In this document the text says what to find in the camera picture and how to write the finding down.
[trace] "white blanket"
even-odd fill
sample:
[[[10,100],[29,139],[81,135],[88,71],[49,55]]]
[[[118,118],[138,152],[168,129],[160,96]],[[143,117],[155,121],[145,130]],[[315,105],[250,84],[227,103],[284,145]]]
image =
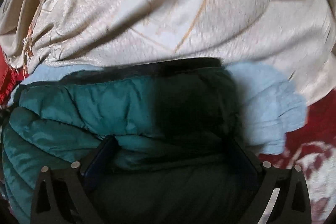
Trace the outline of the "white blanket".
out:
[[[308,104],[336,86],[335,0],[47,0],[28,73],[49,66],[128,65],[194,56],[263,60]],[[25,48],[7,54],[24,64]]]

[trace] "textured white fabric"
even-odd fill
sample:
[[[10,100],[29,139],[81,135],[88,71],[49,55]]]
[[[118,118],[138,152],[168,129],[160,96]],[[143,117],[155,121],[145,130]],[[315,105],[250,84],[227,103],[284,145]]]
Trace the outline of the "textured white fabric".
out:
[[[58,0],[51,12],[42,11],[32,35],[28,73],[41,61],[111,66],[214,56],[223,64],[263,60],[274,65],[295,82],[308,104],[336,86],[331,54],[336,24],[328,0],[204,0],[177,47],[140,34],[134,24],[156,21],[158,35],[174,34],[190,19],[169,19],[184,7],[181,1],[146,0],[132,9],[126,1]],[[123,17],[118,17],[119,9]]]

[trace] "round metal rivet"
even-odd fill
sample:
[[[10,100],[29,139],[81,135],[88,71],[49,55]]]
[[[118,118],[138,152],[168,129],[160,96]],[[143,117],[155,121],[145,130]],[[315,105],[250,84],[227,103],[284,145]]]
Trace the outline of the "round metal rivet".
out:
[[[45,173],[45,172],[47,172],[49,170],[49,167],[48,166],[43,166],[42,168],[41,168],[41,172],[42,173]]]
[[[81,166],[81,163],[79,161],[74,161],[72,164],[71,164],[71,168],[73,169],[76,169],[78,167]]]
[[[272,164],[269,161],[264,161],[262,164],[264,165],[265,168],[271,168],[272,167]]]
[[[300,172],[302,170],[300,165],[295,165],[294,169],[297,170],[297,172]]]

